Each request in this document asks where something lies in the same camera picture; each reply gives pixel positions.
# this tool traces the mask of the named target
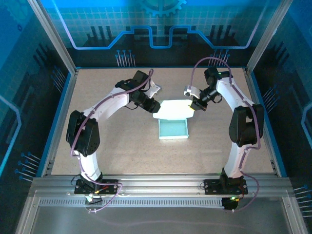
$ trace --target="metal profile bar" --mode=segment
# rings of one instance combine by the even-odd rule
[[[72,61],[62,39],[60,38],[56,28],[54,27],[53,23],[51,22],[44,6],[38,0],[28,0],[31,8],[33,9],[34,13],[36,14],[38,20],[40,21],[41,25],[43,26],[45,32],[47,33],[49,39],[53,43],[54,47],[56,48],[60,58],[63,60],[64,64],[68,71],[73,75],[76,72],[76,66]]]
[[[66,83],[62,92],[62,95],[60,97],[57,112],[55,114],[51,131],[49,133],[49,137],[47,139],[47,143],[45,145],[43,156],[40,161],[40,165],[37,172],[37,177],[45,176],[46,171],[49,166],[49,162],[53,160],[56,156],[62,130],[65,124],[67,112],[69,109],[69,104],[74,92],[75,83],[77,80],[77,75],[71,76],[66,79]]]
[[[277,28],[281,24],[292,2],[293,0],[282,0],[279,6],[277,7],[276,11],[274,12],[266,30],[264,31],[257,47],[255,48],[247,64],[248,73],[251,73],[254,70],[263,52],[265,51],[272,37],[276,33]]]
[[[31,233],[39,207],[39,202],[40,198],[37,196],[28,197],[26,199],[24,209],[19,219],[19,224],[15,231],[16,234]]]
[[[291,227],[292,233],[308,234],[302,213],[295,197],[283,197],[285,212]]]
[[[284,197],[293,195],[288,178],[280,178],[274,174],[251,174],[258,179],[260,191],[258,197]],[[29,196],[40,197],[83,197],[74,195],[74,186],[70,184],[72,175],[47,176],[34,178]],[[218,179],[216,174],[165,174],[165,175],[106,175],[105,179],[117,179],[123,184],[121,196],[129,197],[228,197],[228,195],[205,195],[200,184],[204,179]],[[245,178],[249,193],[245,197],[253,197],[256,183]]]
[[[255,103],[262,103],[263,104],[263,101],[261,100],[262,98],[259,97],[257,94],[256,87],[255,87],[255,84],[253,82],[253,78],[252,78],[251,74],[245,73],[245,78],[246,78],[246,82],[247,82],[248,89],[250,91],[250,95],[252,97],[252,100]],[[286,176],[285,167],[284,167],[282,162],[279,163],[277,160],[276,154],[279,154],[279,151],[275,152],[275,149],[274,149],[274,146],[272,143],[272,139],[271,139],[270,133],[269,133],[268,123],[266,121],[264,122],[263,132],[264,132],[264,134],[263,134],[264,142],[265,142],[267,149],[269,151],[269,155],[274,162],[276,173],[279,177],[285,177]]]

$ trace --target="blue pin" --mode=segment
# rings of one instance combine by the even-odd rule
[[[29,172],[29,173],[31,173],[31,174],[36,175],[36,173],[34,173],[34,172],[32,172],[32,171],[29,171],[29,170],[27,170],[27,169],[24,168],[24,167],[21,169],[21,171],[22,171],[22,172]]]
[[[125,61],[123,59],[123,55],[120,55],[120,57],[121,57],[121,60],[122,60],[123,67],[125,67]]]
[[[21,175],[24,175],[24,176],[29,176],[29,177],[31,177],[31,178],[34,178],[34,177],[31,176],[31,175],[28,175],[28,174],[25,174],[25,173],[23,173],[23,172],[20,172],[18,169],[15,169],[15,170],[14,170],[14,173],[15,173],[15,174],[21,174]]]
[[[32,180],[30,180],[30,179],[26,179],[26,178],[24,178],[22,175],[20,175],[20,176],[19,176],[19,179],[20,179],[20,180],[22,180],[22,179],[23,179],[23,180],[27,180],[27,181],[29,181],[29,182],[32,182]]]
[[[212,58],[209,59],[208,66],[210,66],[211,60],[212,60]]]
[[[134,64],[134,66],[136,67],[136,59],[135,59],[135,55],[132,55],[132,58],[133,58],[133,64]]]
[[[118,67],[120,67],[119,61],[118,61],[118,55],[115,55],[115,57],[116,57],[117,65],[118,65]]]
[[[128,66],[127,65],[127,56],[126,56],[126,50],[122,50],[122,52],[123,52],[123,55],[124,55],[124,58],[125,58],[125,63],[126,63],[126,67]]]
[[[34,163],[31,163],[30,161],[28,161],[28,159],[25,159],[25,163],[26,164],[30,164],[30,165],[33,165],[33,166],[35,166],[35,167],[38,167],[36,164],[34,164]]]
[[[303,187],[300,187],[300,188],[294,189],[294,191],[297,191],[297,190],[299,190],[299,189],[308,189],[308,186],[305,184],[305,185],[303,185]]]
[[[33,162],[39,163],[37,160],[34,160],[34,159],[32,159],[32,158],[26,156],[24,153],[21,153],[20,156],[21,156],[21,157],[25,157],[25,158],[27,158],[27,159],[33,161]]]
[[[130,55],[126,55],[126,56],[127,56],[127,59],[128,59],[129,67],[131,67],[131,65],[130,65],[130,60],[129,60]]]
[[[227,62],[228,62],[228,59],[229,59],[229,57],[230,57],[230,56],[231,56],[230,54],[228,54],[228,55],[226,56],[225,63],[227,63]]]
[[[28,152],[27,155],[28,155],[28,156],[32,156],[32,157],[34,157],[34,158],[36,158],[36,159],[38,159],[38,160],[41,160],[40,158],[38,158],[38,157],[34,156],[33,154],[31,154],[31,152]]]
[[[19,166],[20,166],[20,165],[23,165],[23,166],[25,166],[25,167],[27,167],[27,168],[29,168],[29,169],[32,169],[32,170],[34,170],[34,171],[37,171],[37,169],[35,169],[35,168],[33,168],[33,167],[30,167],[30,166],[28,166],[28,165],[22,163],[21,161],[18,161],[18,165],[19,165]]]
[[[131,56],[131,52],[132,50],[128,50],[129,54],[130,54],[130,61],[131,61],[131,66],[133,66],[133,63],[132,63],[132,56]]]
[[[308,198],[308,199],[311,199],[311,194],[308,194],[306,196],[300,196],[300,197],[296,197],[296,199],[302,199],[302,198]]]

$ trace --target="aluminum frame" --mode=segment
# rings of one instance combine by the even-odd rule
[[[70,57],[62,39],[60,38],[55,26],[52,24],[45,8],[43,7],[42,3],[38,0],[28,0],[29,5],[33,9],[35,15],[37,16],[38,20],[40,21],[41,25],[43,26],[46,34],[48,35],[49,39],[53,43],[54,47],[56,48],[60,58],[63,60],[66,68],[68,71],[74,75],[76,73],[76,66]]]
[[[250,91],[250,95],[252,97],[252,100],[255,102],[255,103],[261,103],[260,102],[260,99],[256,93],[256,89],[255,89],[255,86],[254,86],[254,82],[253,82],[253,79],[251,77],[251,75],[247,72],[244,72],[245,73],[245,78],[246,78],[246,82],[247,82],[247,85],[248,85],[248,88],[249,88],[249,91]],[[272,139],[270,137],[270,134],[269,134],[269,129],[268,129],[268,126],[267,126],[267,123],[264,122],[264,125],[263,125],[263,138],[264,138],[264,142],[267,146],[267,149],[269,151],[269,155],[273,161],[273,170],[276,172],[276,174],[279,176],[279,177],[282,177],[282,173],[281,173],[281,170],[280,170],[280,167],[281,165],[279,165],[278,163],[278,160],[276,158],[276,154],[275,154],[275,150],[274,150],[274,147],[273,147],[273,144],[272,144]]]
[[[247,64],[247,73],[250,74],[254,68],[256,67],[257,63],[259,62],[263,52],[267,48],[269,42],[271,41],[272,37],[277,31],[277,28],[281,24],[284,16],[286,15],[290,5],[292,4],[293,0],[282,0],[275,10],[270,22],[262,34],[262,37],[256,46],[248,64]]]
[[[260,184],[261,189],[258,197],[281,197],[285,200],[293,199],[293,189],[288,178],[280,178],[274,174],[251,175],[257,178]],[[71,175],[34,178],[16,233],[31,233],[39,206],[84,207],[84,195],[75,195],[73,193],[74,186],[70,183],[72,178]],[[200,188],[200,184],[204,179],[218,179],[219,175],[217,174],[108,175],[105,178],[118,179],[123,183],[120,196],[116,197],[116,200],[133,199],[136,197],[148,201],[157,197],[171,201],[180,197],[182,199],[187,198],[191,202],[196,202],[199,198],[216,200],[223,197],[219,195],[205,195],[204,190]],[[256,191],[256,183],[250,178],[246,178],[246,182],[249,194],[245,195],[245,197],[253,197]],[[78,202],[74,202],[75,204],[73,205],[68,200]]]

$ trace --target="wire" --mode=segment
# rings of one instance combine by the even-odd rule
[[[202,189],[202,190],[205,190],[205,188],[201,188],[201,185],[203,184],[204,182],[201,182],[201,184],[199,185],[199,188]]]
[[[77,175],[75,175],[73,178],[72,178],[72,180],[70,181],[70,184],[71,185],[73,185],[73,186],[75,186],[75,184],[73,184],[73,181],[74,181],[74,179],[77,177],[77,176],[79,176],[80,174],[77,174]]]
[[[259,150],[261,148],[261,142],[260,142],[260,132],[259,132],[259,126],[258,126],[258,120],[257,120],[257,116],[255,114],[255,111],[253,109],[253,107],[250,105],[249,102],[247,102],[244,98],[244,96],[239,92],[239,90],[235,87],[235,85],[233,84],[233,81],[232,81],[232,71],[231,71],[231,68],[229,67],[229,65],[222,59],[219,59],[219,58],[215,58],[215,57],[205,57],[205,58],[202,58],[201,60],[199,60],[193,70],[192,70],[192,75],[191,75],[191,83],[190,83],[190,86],[192,86],[192,83],[193,83],[193,78],[194,78],[194,72],[195,72],[195,69],[196,67],[204,60],[207,60],[207,59],[214,59],[214,60],[217,60],[217,61],[220,61],[222,62],[229,70],[229,73],[230,73],[230,76],[229,76],[229,82],[230,82],[230,86],[233,87],[233,89],[235,90],[235,92],[239,95],[239,97],[242,99],[242,101],[250,108],[252,114],[253,114],[253,119],[254,119],[254,125],[255,125],[255,132],[256,132],[256,136],[257,136],[257,143],[258,143],[258,146],[257,147],[254,147],[254,146],[249,146],[245,149],[244,153],[243,153],[243,156],[242,156],[242,159],[239,163],[239,171],[242,173],[243,176],[246,176],[246,177],[249,177],[251,179],[253,179],[255,181],[255,183],[257,184],[257,190],[256,192],[254,193],[254,196],[253,198],[250,200],[250,202],[248,202],[245,206],[243,206],[242,208],[239,208],[238,210],[235,210],[235,212],[238,212],[238,211],[242,211],[244,209],[246,209],[248,206],[250,206],[250,204],[252,204],[252,202],[256,199],[256,197],[258,196],[258,193],[259,193],[259,188],[260,188],[260,185],[259,185],[259,181],[249,175],[249,174],[246,174],[243,172],[243,169],[242,169],[242,165],[243,165],[243,162],[244,162],[244,159],[246,157],[246,154],[248,152],[248,150],[250,149],[255,149],[255,150]]]
[[[149,82],[148,82],[148,89],[147,89],[147,90],[140,90],[140,91],[141,91],[141,92],[147,92],[147,91],[150,90],[150,88],[151,88],[151,79],[150,79]]]
[[[128,108],[129,110],[135,110],[138,106],[136,106],[135,108],[130,108],[130,107],[127,107],[127,106],[124,106],[126,108]]]
[[[81,173],[84,174],[85,178],[87,178],[90,182],[94,183],[94,184],[97,184],[97,185],[102,185],[102,186],[107,186],[107,185],[119,185],[119,189],[118,191],[114,194],[114,196],[101,208],[97,209],[97,210],[93,210],[90,212],[94,212],[96,213],[97,211],[101,211],[103,210],[105,207],[107,207],[114,199],[115,197],[120,193],[121,189],[122,189],[122,183],[100,183],[100,182],[97,182],[93,179],[91,179],[85,172],[84,168],[82,167],[82,163],[81,163],[81,160],[80,160],[80,156],[79,155],[74,155],[74,150],[75,150],[75,146],[77,144],[77,141],[78,141],[78,138],[80,136],[80,133],[82,131],[82,129],[84,128],[84,126],[86,125],[88,119],[95,113],[95,111],[103,104],[105,103],[107,100],[111,99],[111,98],[114,98],[118,95],[123,95],[123,94],[128,94],[128,93],[131,93],[135,90],[138,90],[140,89],[141,87],[143,87],[147,82],[149,82],[151,80],[151,77],[154,73],[154,70],[153,69],[150,69],[149,73],[148,73],[148,78],[142,83],[140,84],[138,87],[135,87],[133,89],[130,89],[130,90],[127,90],[127,91],[123,91],[123,92],[120,92],[120,93],[116,93],[116,94],[112,94],[110,96],[107,96],[106,98],[104,98],[102,101],[100,101],[95,107],[94,109],[88,114],[88,116],[85,118],[85,120],[82,122],[81,126],[79,127],[78,131],[77,131],[77,134],[75,136],[75,139],[74,139],[74,142],[73,142],[73,145],[72,145],[72,148],[71,148],[71,151],[70,151],[70,155],[71,156],[77,156],[78,157],[78,161],[79,161],[79,166],[80,166],[80,169],[81,169]]]

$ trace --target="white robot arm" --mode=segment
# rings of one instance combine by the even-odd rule
[[[75,154],[80,157],[81,166],[84,170],[84,172],[81,172],[81,175],[86,180],[90,181],[91,179],[96,181],[101,178],[101,171],[98,167],[96,153],[100,144],[98,130],[99,120],[107,120],[113,113],[131,101],[134,102],[136,106],[139,106],[150,113],[156,113],[160,109],[160,104],[154,100],[153,96],[161,91],[161,86],[156,85],[152,80],[149,80],[149,87],[147,90],[143,90],[145,87],[144,85],[133,92],[125,93],[125,91],[138,87],[148,79],[148,77],[147,74],[137,71],[132,79],[118,82],[115,88],[109,95],[103,98],[103,100],[107,99],[109,96],[113,98],[105,101],[102,105],[96,108],[95,111],[95,107],[103,100],[83,112],[74,111],[71,113],[66,133],[66,141],[72,147],[78,128],[92,112],[92,117],[88,119],[84,129],[80,133],[74,150]]]
[[[262,105],[255,105],[249,100],[238,88],[234,79],[230,82],[229,72],[218,72],[213,67],[207,69],[204,75],[209,87],[201,91],[193,86],[187,86],[184,95],[193,96],[191,108],[195,111],[205,111],[209,101],[216,103],[216,96],[221,97],[220,101],[222,97],[225,98],[233,116],[229,127],[232,148],[224,172],[228,178],[240,178],[242,176],[240,170],[245,165],[250,146],[257,143],[253,115],[245,102],[248,102],[255,110],[260,137],[263,134],[264,108]]]

